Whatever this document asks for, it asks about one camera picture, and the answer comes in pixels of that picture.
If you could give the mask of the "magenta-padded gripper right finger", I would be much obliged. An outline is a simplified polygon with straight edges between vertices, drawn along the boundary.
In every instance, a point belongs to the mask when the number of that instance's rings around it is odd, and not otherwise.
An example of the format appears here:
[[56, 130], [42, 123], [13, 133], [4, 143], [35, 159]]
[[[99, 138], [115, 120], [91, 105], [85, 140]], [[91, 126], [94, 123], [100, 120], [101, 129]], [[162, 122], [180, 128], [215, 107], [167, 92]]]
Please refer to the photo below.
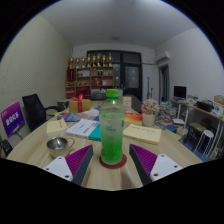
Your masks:
[[134, 144], [129, 146], [129, 154], [143, 185], [150, 184], [182, 169], [166, 154], [156, 155]]

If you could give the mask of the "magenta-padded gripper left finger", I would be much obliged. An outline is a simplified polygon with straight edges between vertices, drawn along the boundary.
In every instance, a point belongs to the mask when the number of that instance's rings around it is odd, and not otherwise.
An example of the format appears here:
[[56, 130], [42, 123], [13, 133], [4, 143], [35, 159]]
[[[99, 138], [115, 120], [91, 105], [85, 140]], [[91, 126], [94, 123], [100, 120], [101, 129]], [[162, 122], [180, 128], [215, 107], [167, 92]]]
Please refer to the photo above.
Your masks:
[[92, 156], [93, 146], [89, 145], [67, 157], [58, 156], [44, 170], [76, 185], [81, 185]]

